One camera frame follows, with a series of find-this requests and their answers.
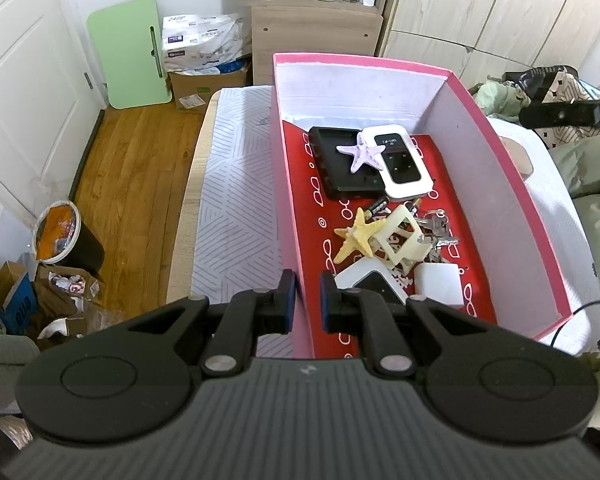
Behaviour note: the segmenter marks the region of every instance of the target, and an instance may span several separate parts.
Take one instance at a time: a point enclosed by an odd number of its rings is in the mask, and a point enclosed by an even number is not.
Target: white cube
[[[416,294],[453,308],[464,306],[462,283],[456,264],[420,264],[414,270]]]

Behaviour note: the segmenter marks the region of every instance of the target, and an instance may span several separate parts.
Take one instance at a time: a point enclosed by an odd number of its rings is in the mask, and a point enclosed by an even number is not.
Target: white wardrobe
[[[388,0],[381,57],[449,68],[470,88],[533,66],[576,69],[600,31],[600,0]]]

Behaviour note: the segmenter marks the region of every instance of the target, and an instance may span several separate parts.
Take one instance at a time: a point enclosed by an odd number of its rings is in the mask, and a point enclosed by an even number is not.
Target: green board
[[[133,0],[94,12],[87,28],[100,56],[114,108],[171,101],[162,66],[162,37],[155,0]]]

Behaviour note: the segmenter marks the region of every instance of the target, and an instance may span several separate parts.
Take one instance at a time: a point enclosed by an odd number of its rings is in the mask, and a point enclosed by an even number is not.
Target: orange bag
[[[69,205],[52,207],[46,214],[42,234],[36,243],[36,258],[48,260],[64,250],[61,241],[71,238],[75,230],[74,211]]]

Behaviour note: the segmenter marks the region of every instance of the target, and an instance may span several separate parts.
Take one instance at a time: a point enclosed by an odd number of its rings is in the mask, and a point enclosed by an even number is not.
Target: white charger
[[[416,294],[453,308],[464,307],[460,272],[456,264],[420,264],[413,271]]]
[[[387,303],[405,304],[407,293],[378,258],[364,256],[339,272],[335,277],[338,288],[366,288],[382,295]]]
[[[369,146],[385,146],[384,152],[376,155],[376,161],[382,165],[380,176],[392,202],[423,196],[433,190],[433,179],[413,139],[402,126],[371,126],[362,130],[362,138]]]

